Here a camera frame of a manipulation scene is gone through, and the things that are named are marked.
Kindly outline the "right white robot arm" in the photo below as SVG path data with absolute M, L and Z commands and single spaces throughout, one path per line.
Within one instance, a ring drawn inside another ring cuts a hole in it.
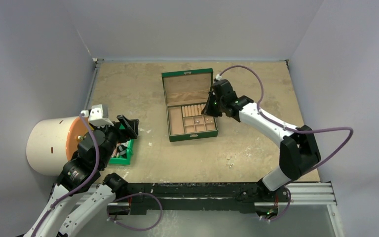
M 238 97 L 230 82 L 216 80 L 209 92 L 203 115 L 221 117 L 226 115 L 249 125 L 269 138 L 279 149 L 278 166 L 258 182 L 257 194 L 269 201 L 277 189 L 298 180 L 321 161 L 317 142 L 310 127 L 296 127 L 258 109 L 257 103 L 247 96 Z

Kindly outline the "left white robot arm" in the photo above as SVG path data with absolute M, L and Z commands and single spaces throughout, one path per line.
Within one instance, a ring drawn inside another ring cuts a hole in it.
M 28 138 L 27 160 L 35 171 L 57 175 L 57 180 L 47 205 L 26 235 L 74 237 L 110 201 L 125 200 L 127 182 L 110 174 L 91 197 L 76 205 L 107 167 L 117 145 L 138 137 L 138 125 L 138 119 L 122 115 L 111 121 L 101 109 L 40 121 Z

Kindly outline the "green jewelry box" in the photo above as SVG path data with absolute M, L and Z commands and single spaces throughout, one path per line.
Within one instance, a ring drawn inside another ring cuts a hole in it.
M 213 82 L 212 68 L 164 72 L 161 74 L 161 77 L 166 114 L 168 107 L 207 103 L 209 91 L 211 90 Z M 170 142 L 216 137 L 218 136 L 218 132 L 219 130 L 192 134 L 194 137 L 190 135 L 171 136 L 169 135 L 168 124 L 168 137 Z

